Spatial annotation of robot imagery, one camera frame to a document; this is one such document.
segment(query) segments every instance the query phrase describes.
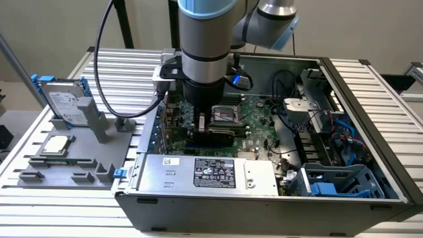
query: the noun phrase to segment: power supply label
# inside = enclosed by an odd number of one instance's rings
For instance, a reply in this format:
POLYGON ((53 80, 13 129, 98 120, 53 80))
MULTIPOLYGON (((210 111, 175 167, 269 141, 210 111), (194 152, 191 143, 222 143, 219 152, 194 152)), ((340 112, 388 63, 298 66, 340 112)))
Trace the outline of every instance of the power supply label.
POLYGON ((197 159, 195 187, 237 188, 234 160, 197 159))

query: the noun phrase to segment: white label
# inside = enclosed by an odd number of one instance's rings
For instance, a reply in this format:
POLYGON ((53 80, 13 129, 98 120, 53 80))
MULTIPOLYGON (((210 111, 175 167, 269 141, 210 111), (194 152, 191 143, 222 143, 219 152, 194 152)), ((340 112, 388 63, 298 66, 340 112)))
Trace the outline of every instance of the white label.
POLYGON ((63 119, 73 125, 89 125, 86 115, 77 106, 77 96, 59 92, 50 92, 50 96, 63 119))
POLYGON ((179 165, 179 158, 163 158, 163 165, 179 165))

